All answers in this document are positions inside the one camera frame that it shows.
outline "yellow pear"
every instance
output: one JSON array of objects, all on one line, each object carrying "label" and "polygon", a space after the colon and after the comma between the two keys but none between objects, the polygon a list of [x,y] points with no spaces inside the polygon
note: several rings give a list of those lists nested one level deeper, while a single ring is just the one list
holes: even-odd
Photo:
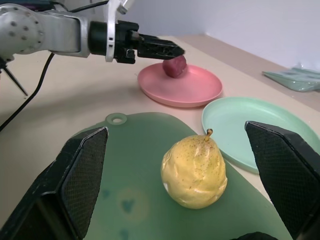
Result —
[{"label": "yellow pear", "polygon": [[226,164],[216,142],[207,135],[188,136],[164,155],[161,178],[169,195],[190,209],[217,201],[227,186]]}]

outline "table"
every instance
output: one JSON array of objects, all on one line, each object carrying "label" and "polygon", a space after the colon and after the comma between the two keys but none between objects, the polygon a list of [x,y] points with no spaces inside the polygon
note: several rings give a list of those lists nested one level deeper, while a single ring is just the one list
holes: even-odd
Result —
[{"label": "table", "polygon": [[[320,114],[286,94],[257,81],[174,37],[186,50],[188,63],[216,74],[224,96],[255,97],[296,114],[320,134]],[[38,84],[49,53],[17,55],[9,69],[31,94]],[[173,115],[202,134],[203,108],[178,109],[158,104],[139,89],[137,75],[159,63],[137,58],[136,64],[106,63],[103,56],[77,58],[56,55],[35,99],[0,133],[0,226],[14,210],[32,182],[57,156],[76,132],[111,113],[162,112]],[[0,123],[25,101],[5,74],[0,80]],[[235,167],[258,191],[268,197],[258,175]]]}]

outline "pink plate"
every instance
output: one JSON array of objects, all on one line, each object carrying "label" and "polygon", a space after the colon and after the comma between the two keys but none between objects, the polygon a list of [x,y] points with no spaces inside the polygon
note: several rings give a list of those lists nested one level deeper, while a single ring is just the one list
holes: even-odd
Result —
[{"label": "pink plate", "polygon": [[222,93],[219,78],[194,65],[188,65],[181,76],[172,78],[165,74],[162,63],[153,64],[139,73],[138,83],[149,98],[180,108],[206,105]]}]

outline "plum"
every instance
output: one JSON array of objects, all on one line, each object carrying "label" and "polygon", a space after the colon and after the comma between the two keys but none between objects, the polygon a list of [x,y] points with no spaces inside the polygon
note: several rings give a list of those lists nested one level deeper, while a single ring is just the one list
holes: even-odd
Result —
[{"label": "plum", "polygon": [[164,60],[162,63],[162,68],[165,74],[167,74],[169,77],[177,78],[187,68],[187,60],[183,55],[170,60]]}]

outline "black cable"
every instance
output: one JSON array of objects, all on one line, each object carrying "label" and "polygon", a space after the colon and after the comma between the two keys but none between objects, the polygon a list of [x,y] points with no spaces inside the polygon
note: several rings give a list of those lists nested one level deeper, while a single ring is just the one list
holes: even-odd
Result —
[{"label": "black cable", "polygon": [[81,11],[84,11],[84,10],[87,10],[87,9],[92,9],[92,8],[95,8],[95,7],[106,5],[108,2],[109,1],[100,1],[100,2],[97,2],[97,3],[90,4],[90,5],[78,7],[76,9],[73,9],[73,10],[69,11],[69,12],[70,13],[78,13],[78,12],[81,12]]},{"label": "black cable", "polygon": [[[83,10],[87,10],[87,9],[92,9],[92,8],[95,8],[95,7],[99,7],[99,6],[102,6],[102,5],[106,5],[109,1],[101,1],[101,2],[97,2],[97,3],[93,3],[93,4],[90,4],[90,5],[86,5],[86,6],[82,6],[82,7],[79,7],[79,8],[76,8],[76,9],[73,9],[71,10],[70,12],[71,13],[78,13],[80,11],[83,11]],[[48,67],[49,67],[49,64],[52,60],[52,58],[54,57],[54,53],[51,53],[50,56],[48,57],[48,59],[46,60],[46,63],[43,67],[43,70],[42,70],[42,73],[41,73],[41,77],[40,77],[40,80],[39,80],[39,83],[38,85],[36,86],[36,89],[34,90],[34,92],[31,94],[31,96],[25,100],[25,102],[0,126],[0,132],[28,105],[28,103],[31,102],[31,100],[38,94],[41,86],[42,86],[42,83],[44,82],[44,79],[45,79],[45,76],[46,76],[46,73],[47,73],[47,70],[48,70]]]}]

